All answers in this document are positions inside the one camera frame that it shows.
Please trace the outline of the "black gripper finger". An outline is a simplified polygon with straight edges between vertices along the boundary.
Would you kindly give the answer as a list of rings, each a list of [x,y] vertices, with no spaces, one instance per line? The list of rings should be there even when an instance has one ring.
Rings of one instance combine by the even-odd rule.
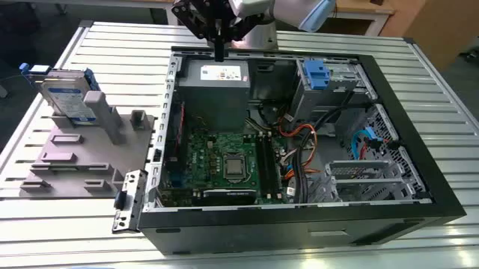
[[[220,60],[226,44],[240,41],[259,23],[259,1],[220,2]]]
[[[171,11],[198,39],[214,48],[214,59],[220,61],[220,25],[215,16],[215,1],[174,1]]]

